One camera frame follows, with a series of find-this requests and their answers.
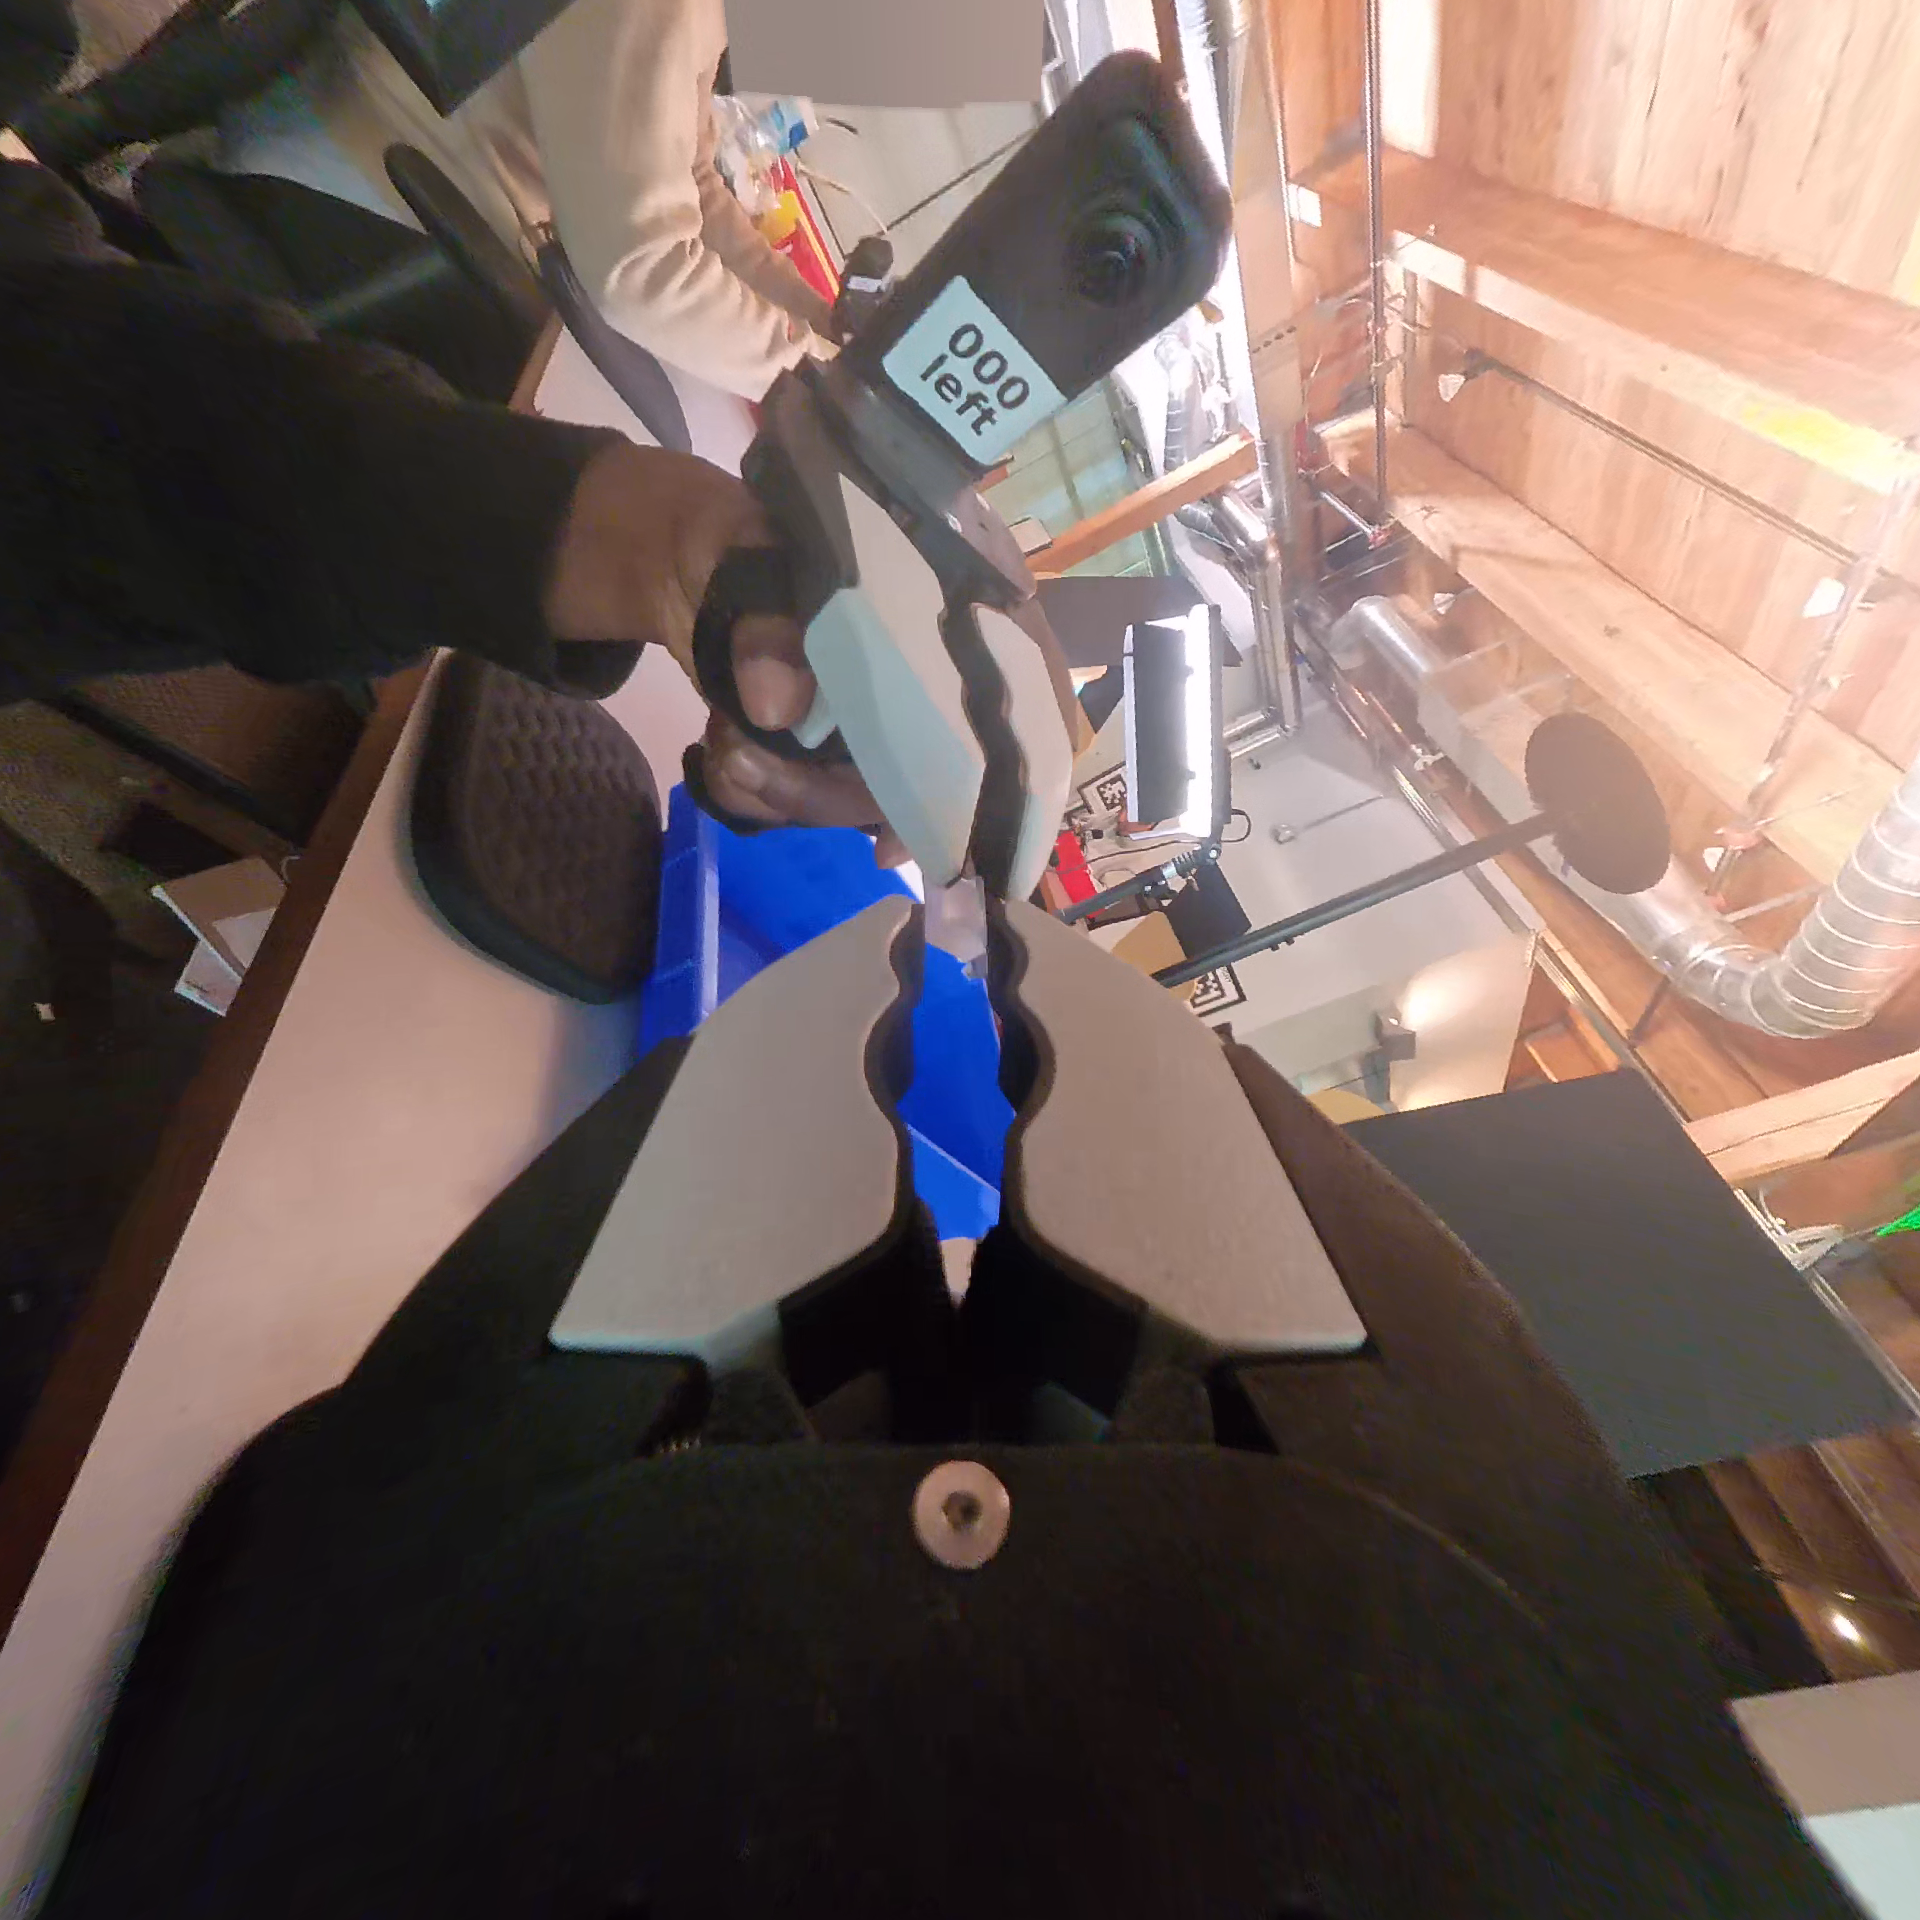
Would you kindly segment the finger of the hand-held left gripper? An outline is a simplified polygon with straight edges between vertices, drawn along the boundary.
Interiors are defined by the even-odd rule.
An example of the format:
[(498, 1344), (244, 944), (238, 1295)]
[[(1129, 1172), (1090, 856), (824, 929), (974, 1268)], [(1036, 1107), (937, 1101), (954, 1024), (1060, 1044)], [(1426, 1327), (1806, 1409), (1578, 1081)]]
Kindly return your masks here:
[(974, 868), (990, 896), (1026, 900), (1072, 799), (1079, 705), (1064, 656), (1036, 605), (974, 605), (967, 631), (967, 711), (985, 756)]
[(893, 517), (841, 476), (852, 583), (806, 620), (816, 704), (800, 739), (832, 727), (930, 889), (965, 877), (988, 773), (962, 673), (943, 640), (943, 588)]

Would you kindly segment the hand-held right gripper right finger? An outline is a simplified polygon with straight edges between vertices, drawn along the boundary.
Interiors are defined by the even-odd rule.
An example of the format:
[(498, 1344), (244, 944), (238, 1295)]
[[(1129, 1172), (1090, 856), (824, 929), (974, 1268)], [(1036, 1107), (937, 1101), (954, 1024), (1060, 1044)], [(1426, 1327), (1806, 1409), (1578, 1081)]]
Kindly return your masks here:
[(1114, 1417), (1160, 1369), (1345, 1360), (1367, 1327), (1226, 1049), (1170, 991), (1031, 903), (990, 913), (998, 1223), (970, 1356), (1001, 1404)]

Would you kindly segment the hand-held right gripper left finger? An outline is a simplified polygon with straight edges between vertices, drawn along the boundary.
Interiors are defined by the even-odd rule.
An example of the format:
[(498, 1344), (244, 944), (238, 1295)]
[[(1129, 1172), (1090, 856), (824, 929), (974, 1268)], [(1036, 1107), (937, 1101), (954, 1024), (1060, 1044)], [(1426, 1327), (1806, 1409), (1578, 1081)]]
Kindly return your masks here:
[(758, 971), (689, 1035), (549, 1329), (565, 1352), (732, 1361), (914, 1199), (898, 1113), (922, 912), (887, 896)]

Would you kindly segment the blue plastic bin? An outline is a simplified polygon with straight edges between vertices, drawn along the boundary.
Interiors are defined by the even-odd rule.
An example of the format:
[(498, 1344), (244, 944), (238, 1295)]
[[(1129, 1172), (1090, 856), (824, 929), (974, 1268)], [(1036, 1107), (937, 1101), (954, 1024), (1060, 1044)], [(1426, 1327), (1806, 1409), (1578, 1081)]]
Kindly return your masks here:
[[(680, 1039), (790, 951), (914, 887), (882, 870), (857, 830), (741, 833), (698, 811), (682, 784), (668, 797), (656, 961), (638, 998), (636, 1054)], [(914, 1076), (901, 1117), (914, 1185), (941, 1240), (980, 1240), (1001, 1211), (1001, 1152), (1013, 1108), (982, 980), (926, 951), (912, 1014)]]

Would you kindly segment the person's left forearm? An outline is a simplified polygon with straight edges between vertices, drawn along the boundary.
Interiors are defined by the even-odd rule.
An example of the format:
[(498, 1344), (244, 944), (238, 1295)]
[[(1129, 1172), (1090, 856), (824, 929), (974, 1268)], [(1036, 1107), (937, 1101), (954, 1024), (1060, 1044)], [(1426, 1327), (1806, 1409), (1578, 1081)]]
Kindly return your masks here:
[(1, 697), (233, 665), (369, 680), (455, 646), (604, 697), (646, 592), (580, 508), (607, 432), (106, 246), (5, 161)]

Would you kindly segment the person's left hand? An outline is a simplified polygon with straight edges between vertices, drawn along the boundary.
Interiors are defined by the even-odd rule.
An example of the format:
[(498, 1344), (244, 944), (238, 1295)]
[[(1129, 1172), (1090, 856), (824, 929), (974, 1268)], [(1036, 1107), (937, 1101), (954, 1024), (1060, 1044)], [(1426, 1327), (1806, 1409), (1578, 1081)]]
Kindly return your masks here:
[[(543, 589), (545, 624), (560, 643), (653, 645), (697, 680), (693, 624), (713, 572), (728, 550), (772, 542), (734, 476), (674, 451), (610, 444), (568, 501)], [(708, 801), (758, 827), (854, 827), (882, 868), (902, 867), (906, 849), (852, 765), (788, 759), (760, 743), (793, 729), (816, 693), (793, 620), (744, 614), (732, 646), (744, 721), (708, 705), (693, 755)]]

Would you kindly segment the LED panel light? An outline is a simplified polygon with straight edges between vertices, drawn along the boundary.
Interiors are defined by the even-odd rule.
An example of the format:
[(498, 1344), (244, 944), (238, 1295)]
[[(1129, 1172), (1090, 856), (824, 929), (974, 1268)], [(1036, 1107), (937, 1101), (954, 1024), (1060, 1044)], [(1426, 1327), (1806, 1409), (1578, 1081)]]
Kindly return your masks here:
[(1223, 646), (1212, 603), (1133, 624), (1120, 653), (1125, 819), (1214, 840), (1230, 819)]

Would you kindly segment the black mesh pad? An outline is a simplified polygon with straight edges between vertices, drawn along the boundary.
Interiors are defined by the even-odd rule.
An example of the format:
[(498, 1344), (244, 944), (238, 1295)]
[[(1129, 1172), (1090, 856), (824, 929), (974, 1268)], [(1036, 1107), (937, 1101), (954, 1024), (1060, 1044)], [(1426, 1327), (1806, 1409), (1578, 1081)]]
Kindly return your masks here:
[(656, 956), (665, 819), (606, 705), (449, 656), (408, 813), (423, 896), (484, 957), (582, 1004), (636, 995)]

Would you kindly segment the black flat panel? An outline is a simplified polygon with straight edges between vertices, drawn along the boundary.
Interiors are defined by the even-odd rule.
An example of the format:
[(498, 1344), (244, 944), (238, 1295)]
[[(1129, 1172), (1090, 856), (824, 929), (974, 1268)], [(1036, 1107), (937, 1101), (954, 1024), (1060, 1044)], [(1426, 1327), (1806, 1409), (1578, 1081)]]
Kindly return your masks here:
[(1504, 1286), (1623, 1476), (1910, 1423), (1645, 1078), (1616, 1070), (1353, 1120)]

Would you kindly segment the black office chair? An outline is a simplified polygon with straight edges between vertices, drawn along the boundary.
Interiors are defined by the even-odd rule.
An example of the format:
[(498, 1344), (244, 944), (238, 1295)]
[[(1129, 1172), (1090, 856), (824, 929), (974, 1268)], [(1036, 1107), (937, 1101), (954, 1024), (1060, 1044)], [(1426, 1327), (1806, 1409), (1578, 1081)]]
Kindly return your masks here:
[(520, 328), (558, 320), (653, 444), (693, 453), (671, 376), (600, 315), (552, 225), (522, 229), (510, 246), (420, 149), (396, 141), (381, 160), (423, 235), (471, 288)]

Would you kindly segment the black disc on pole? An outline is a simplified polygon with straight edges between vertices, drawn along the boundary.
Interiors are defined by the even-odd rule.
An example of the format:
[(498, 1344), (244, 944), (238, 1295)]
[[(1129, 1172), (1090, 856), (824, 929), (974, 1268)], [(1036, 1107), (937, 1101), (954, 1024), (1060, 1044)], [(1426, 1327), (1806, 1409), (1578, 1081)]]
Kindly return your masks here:
[(1598, 718), (1578, 711), (1544, 718), (1527, 739), (1522, 777), (1532, 813), (1519, 820), (1159, 967), (1151, 979), (1177, 989), (1543, 840), (1605, 894), (1641, 894), (1666, 876), (1671, 836), (1662, 795), (1641, 759)]

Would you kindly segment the framed tag sign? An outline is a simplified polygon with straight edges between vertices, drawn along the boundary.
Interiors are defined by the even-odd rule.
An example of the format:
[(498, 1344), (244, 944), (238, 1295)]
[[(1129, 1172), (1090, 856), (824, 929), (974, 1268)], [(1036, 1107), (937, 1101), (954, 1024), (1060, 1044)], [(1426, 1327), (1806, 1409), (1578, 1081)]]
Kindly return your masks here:
[(447, 116), (572, 3), (351, 3), (426, 102)]

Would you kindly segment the black printed sweatshirt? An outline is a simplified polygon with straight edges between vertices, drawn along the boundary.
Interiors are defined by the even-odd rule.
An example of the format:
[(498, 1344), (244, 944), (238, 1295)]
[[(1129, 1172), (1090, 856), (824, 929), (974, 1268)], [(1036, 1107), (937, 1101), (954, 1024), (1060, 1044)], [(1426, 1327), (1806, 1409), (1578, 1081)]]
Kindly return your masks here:
[[(1, 124), (47, 104), (79, 47), (68, 4), (1, 4)], [(71, 182), (30, 158), (1, 164), (1, 305), (12, 332), (58, 334), (103, 294), (103, 277), (174, 259), (130, 199)]]

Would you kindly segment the wooden support post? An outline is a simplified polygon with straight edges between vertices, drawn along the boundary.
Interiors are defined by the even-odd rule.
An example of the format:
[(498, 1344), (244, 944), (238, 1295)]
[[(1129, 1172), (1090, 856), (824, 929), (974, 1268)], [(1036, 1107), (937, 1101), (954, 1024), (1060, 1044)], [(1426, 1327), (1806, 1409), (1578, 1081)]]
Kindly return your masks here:
[(1064, 528), (1031, 556), (1026, 565), (1038, 581), (1062, 577), (1111, 545), (1129, 536), (1140, 536), (1193, 502), (1230, 491), (1238, 479), (1256, 470), (1256, 439), (1233, 432), (1186, 463), (1174, 465), (1165, 476)]

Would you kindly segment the silver ribbed flexible duct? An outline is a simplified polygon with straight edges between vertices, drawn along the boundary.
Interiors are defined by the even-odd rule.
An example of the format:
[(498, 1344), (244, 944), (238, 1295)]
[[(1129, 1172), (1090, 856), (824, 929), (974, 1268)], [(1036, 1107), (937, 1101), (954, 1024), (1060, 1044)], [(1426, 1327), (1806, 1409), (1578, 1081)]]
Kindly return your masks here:
[(1785, 949), (1752, 945), (1674, 863), (1616, 909), (1652, 967), (1716, 1017), (1775, 1039), (1854, 1032), (1918, 965), (1918, 769), (1860, 831)]

